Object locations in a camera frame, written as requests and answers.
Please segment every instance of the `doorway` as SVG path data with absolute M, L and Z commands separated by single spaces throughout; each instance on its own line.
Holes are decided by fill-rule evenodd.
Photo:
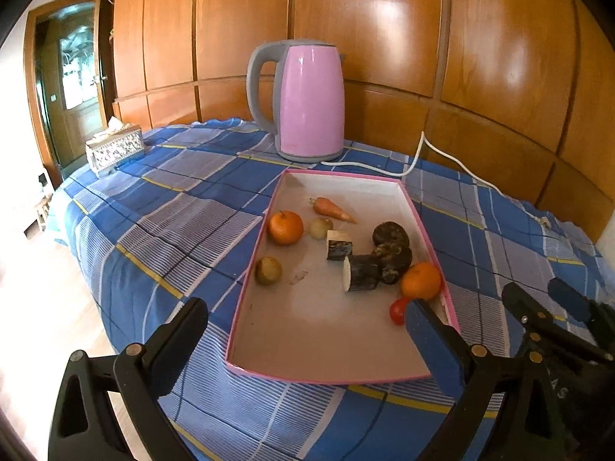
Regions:
M 53 163 L 66 178 L 85 164 L 85 141 L 103 129 L 95 82 L 93 2 L 75 3 L 37 19 L 35 73 Z

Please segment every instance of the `bedsheet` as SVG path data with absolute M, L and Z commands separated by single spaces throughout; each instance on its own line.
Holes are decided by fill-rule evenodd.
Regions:
M 198 459 L 411 460 L 453 401 L 432 379 L 316 386 L 240 377 L 223 355 L 263 215 L 289 166 L 372 173 L 282 160 L 273 139 L 239 119 L 145 133 L 147 151 L 97 179 L 82 167 L 56 191 L 48 233 L 79 262 L 117 350 L 143 342 L 192 296 L 210 323 L 173 392 L 160 404 Z M 411 157 L 346 141 L 339 160 L 394 172 Z M 437 252 L 463 338 L 511 355 L 522 328 L 503 308 L 514 280 L 569 331 L 588 331 L 546 295 L 561 277 L 612 302 L 614 274 L 583 232 L 468 175 L 419 161 L 403 178 Z M 548 219 L 528 218 L 525 208 Z M 501 397 L 494 396 L 465 458 L 476 459 Z

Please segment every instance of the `kettle base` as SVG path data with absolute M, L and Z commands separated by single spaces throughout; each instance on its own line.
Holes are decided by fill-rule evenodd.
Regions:
M 320 163 L 321 161 L 331 161 L 332 159 L 335 159 L 336 157 L 340 156 L 342 152 L 344 152 L 344 147 L 342 147 L 337 152 L 334 152 L 333 154 L 307 157 L 307 156 L 297 156 L 294 154 L 287 154 L 278 149 L 278 154 L 282 156 L 284 159 L 287 159 L 288 161 L 294 161 L 295 163 L 308 163 L 308 164 Z

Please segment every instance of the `tray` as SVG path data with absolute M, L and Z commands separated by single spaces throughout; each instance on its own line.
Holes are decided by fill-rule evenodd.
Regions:
M 226 364 L 235 373 L 302 383 L 342 384 L 403 381 L 429 376 L 410 336 L 389 318 L 397 285 L 344 292 L 342 262 L 326 260 L 326 241 L 307 230 L 293 246 L 274 244 L 266 232 L 270 215 L 281 209 L 299 214 L 307 229 L 318 215 L 310 197 L 327 197 L 354 216 L 357 224 L 333 220 L 347 231 L 355 254 L 373 249 L 371 233 L 380 223 L 399 223 L 410 236 L 413 264 L 440 264 L 414 204 L 399 180 L 347 173 L 287 169 L 263 222 L 248 275 L 239 295 Z M 282 263 L 272 286 L 254 280 L 259 258 Z M 307 272 L 299 282 L 296 275 Z M 446 283 L 431 302 L 442 322 L 459 331 Z

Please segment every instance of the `small potato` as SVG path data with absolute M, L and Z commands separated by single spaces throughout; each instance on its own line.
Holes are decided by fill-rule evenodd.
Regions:
M 268 286 L 277 283 L 282 277 L 282 265 L 273 256 L 264 256 L 256 263 L 256 282 Z
M 309 224 L 309 234 L 314 239 L 324 239 L 327 237 L 327 232 L 333 229 L 333 222 L 328 218 L 315 218 Z

